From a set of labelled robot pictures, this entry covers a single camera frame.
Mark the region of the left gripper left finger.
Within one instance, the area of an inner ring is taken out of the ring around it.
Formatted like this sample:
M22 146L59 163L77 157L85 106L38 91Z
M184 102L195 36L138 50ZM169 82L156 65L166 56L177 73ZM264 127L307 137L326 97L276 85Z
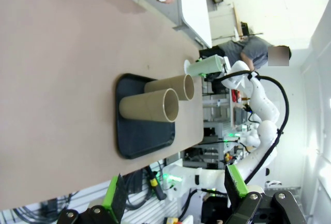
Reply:
M121 175L111 179L103 202L79 213L74 209L63 211L58 224L103 224L120 223L126 208L126 187Z

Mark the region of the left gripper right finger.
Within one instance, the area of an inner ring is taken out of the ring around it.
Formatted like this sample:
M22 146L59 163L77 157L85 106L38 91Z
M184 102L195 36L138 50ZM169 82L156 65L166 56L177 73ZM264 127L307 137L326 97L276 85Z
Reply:
M224 185L232 207L232 214L225 223L306 223L288 190L268 196L249 189L234 165L225 168Z

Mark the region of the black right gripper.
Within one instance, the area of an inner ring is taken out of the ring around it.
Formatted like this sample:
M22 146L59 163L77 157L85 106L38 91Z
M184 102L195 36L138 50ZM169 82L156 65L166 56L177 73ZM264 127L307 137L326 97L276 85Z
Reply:
M200 62L202 60L204 60L204 58L199 58L195 62ZM222 78L224 76L224 73L223 72L214 72L209 74L200 73L199 76L206 78L207 81L213 81Z

